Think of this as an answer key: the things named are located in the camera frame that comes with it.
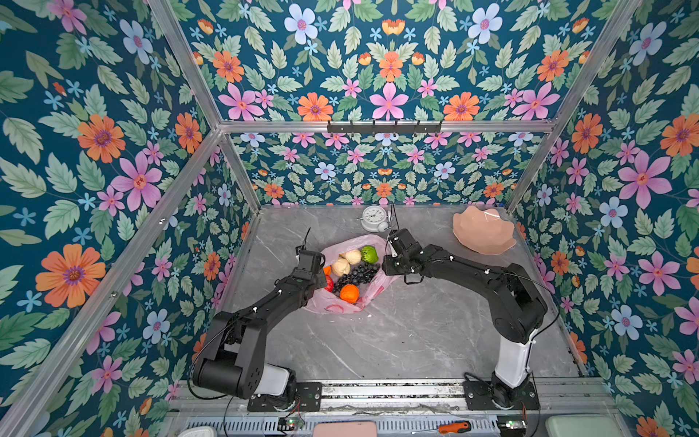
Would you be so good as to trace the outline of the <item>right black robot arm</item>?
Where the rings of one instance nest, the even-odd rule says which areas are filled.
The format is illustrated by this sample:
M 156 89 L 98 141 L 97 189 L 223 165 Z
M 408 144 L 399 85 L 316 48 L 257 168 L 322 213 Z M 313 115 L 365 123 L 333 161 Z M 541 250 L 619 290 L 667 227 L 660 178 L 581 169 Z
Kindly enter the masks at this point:
M 540 286 L 526 270 L 515 263 L 488 266 L 436 245 L 422 246 L 407 229 L 391 231 L 388 247 L 382 262 L 386 275 L 445 280 L 486 299 L 491 322 L 500 335 L 493 389 L 514 391 L 524 386 L 530 375 L 533 341 L 544 328 L 548 313 Z

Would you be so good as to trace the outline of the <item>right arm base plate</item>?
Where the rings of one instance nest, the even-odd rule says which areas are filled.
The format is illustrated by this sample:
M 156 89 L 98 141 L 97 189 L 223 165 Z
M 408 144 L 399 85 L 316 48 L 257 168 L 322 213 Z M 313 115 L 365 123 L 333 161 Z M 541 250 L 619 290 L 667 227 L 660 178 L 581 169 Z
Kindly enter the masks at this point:
M 486 381 L 473 373 L 464 373 L 462 388 L 468 408 L 477 410 L 504 410 L 523 412 L 538 411 L 541 408 L 538 391 L 531 374 L 524 382 L 511 388 L 493 375 Z

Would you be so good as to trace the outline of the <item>pink flower-shaped bowl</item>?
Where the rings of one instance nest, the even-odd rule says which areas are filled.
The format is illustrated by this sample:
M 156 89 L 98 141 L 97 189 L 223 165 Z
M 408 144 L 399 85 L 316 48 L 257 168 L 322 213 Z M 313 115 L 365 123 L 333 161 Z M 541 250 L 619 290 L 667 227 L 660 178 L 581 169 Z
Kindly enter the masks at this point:
M 502 255 L 516 245 L 515 225 L 503 220 L 497 209 L 469 206 L 453 215 L 453 234 L 462 246 L 482 255 Z

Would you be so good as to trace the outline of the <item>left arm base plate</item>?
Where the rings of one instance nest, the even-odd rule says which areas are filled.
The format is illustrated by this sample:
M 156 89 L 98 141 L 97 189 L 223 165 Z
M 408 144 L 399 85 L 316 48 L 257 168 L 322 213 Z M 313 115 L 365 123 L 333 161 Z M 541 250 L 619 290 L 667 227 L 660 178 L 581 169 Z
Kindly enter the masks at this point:
M 323 384 L 320 382 L 296 382 L 280 396 L 254 395 L 247 410 L 250 413 L 316 413 L 320 411 Z

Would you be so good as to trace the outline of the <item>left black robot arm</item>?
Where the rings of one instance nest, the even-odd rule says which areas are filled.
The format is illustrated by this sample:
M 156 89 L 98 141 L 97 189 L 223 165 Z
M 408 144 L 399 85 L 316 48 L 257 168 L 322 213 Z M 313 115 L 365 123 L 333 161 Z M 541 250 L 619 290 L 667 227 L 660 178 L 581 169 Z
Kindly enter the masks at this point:
M 279 402 L 295 401 L 295 371 L 267 363 L 267 338 L 327 285 L 322 253 L 299 247 L 297 258 L 291 274 L 277 280 L 265 297 L 242 310 L 222 311 L 214 317 L 194 359 L 189 384 L 239 399 L 270 396 Z

